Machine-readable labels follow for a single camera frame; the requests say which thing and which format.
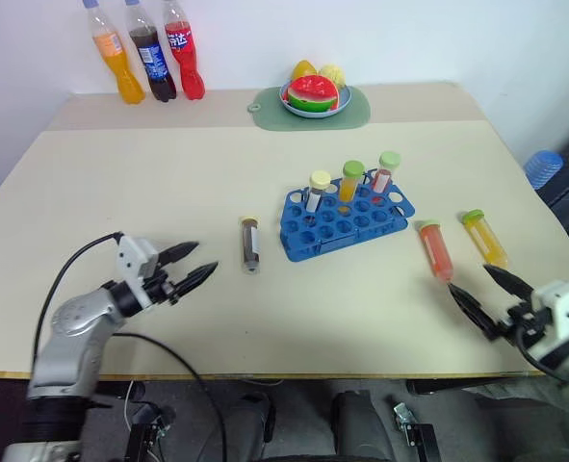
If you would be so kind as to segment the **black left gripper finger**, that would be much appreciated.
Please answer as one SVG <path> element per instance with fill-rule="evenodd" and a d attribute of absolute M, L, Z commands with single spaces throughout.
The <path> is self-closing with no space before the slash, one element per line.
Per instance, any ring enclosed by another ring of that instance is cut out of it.
<path fill-rule="evenodd" d="M 203 284 L 218 267 L 218 262 L 205 264 L 189 272 L 187 277 L 174 286 L 175 295 L 186 295 Z"/>
<path fill-rule="evenodd" d="M 188 256 L 198 246 L 199 242 L 190 241 L 168 247 L 159 253 L 158 264 L 169 265 L 176 263 Z"/>

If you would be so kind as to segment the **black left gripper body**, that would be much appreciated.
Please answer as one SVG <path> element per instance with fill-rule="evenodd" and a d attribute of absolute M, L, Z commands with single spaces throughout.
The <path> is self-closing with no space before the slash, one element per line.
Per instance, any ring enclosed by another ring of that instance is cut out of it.
<path fill-rule="evenodd" d="M 142 288 L 152 305 L 165 302 L 174 305 L 179 300 L 174 284 L 168 280 L 168 273 L 163 269 L 156 269 L 152 276 L 146 278 Z"/>

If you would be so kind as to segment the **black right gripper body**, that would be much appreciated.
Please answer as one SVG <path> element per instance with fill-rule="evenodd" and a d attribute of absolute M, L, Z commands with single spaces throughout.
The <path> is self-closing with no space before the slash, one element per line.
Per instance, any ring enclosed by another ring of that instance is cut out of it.
<path fill-rule="evenodd" d="M 506 311 L 506 317 L 497 322 L 500 337 L 517 347 L 517 333 L 522 334 L 523 347 L 532 347 L 544 336 L 546 326 L 553 321 L 552 310 L 542 307 L 534 310 L 530 301 L 520 301 Z"/>

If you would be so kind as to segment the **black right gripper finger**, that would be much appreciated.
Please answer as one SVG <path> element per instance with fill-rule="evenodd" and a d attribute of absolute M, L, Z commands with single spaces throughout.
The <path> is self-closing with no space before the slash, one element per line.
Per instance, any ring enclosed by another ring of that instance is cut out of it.
<path fill-rule="evenodd" d="M 507 293 L 517 296 L 519 299 L 526 302 L 530 302 L 533 287 L 524 280 L 512 274 L 508 270 L 495 265 L 484 264 L 483 267 L 492 279 Z"/>
<path fill-rule="evenodd" d="M 499 337 L 497 324 L 482 310 L 480 303 L 468 292 L 453 283 L 448 283 L 447 286 L 461 312 L 481 331 L 487 340 L 496 340 Z"/>

